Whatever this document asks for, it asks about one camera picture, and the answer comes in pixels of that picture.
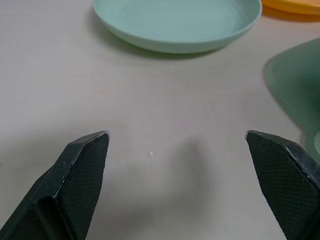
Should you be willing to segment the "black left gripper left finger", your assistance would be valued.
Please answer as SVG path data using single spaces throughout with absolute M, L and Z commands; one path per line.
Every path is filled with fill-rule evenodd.
M 100 197 L 110 134 L 70 142 L 0 229 L 0 240 L 85 240 Z

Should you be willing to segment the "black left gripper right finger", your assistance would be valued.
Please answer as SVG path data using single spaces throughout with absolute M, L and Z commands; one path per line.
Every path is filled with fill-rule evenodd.
M 297 143 L 245 136 L 260 189 L 287 240 L 320 240 L 320 164 Z

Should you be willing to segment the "orange round plate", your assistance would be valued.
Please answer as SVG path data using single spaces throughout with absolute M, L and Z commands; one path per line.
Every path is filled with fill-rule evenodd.
M 261 0 L 262 14 L 290 22 L 320 22 L 320 0 Z

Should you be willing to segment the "light green round plate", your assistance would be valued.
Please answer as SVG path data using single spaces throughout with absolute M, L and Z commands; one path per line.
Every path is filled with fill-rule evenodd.
M 93 0 L 93 10 L 121 40 L 168 54 L 218 50 L 259 20 L 261 0 Z

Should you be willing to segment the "dark green tray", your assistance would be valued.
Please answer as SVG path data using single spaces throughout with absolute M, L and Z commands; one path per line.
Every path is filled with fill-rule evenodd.
M 320 38 L 267 61 L 266 85 L 304 135 L 306 152 L 320 164 Z

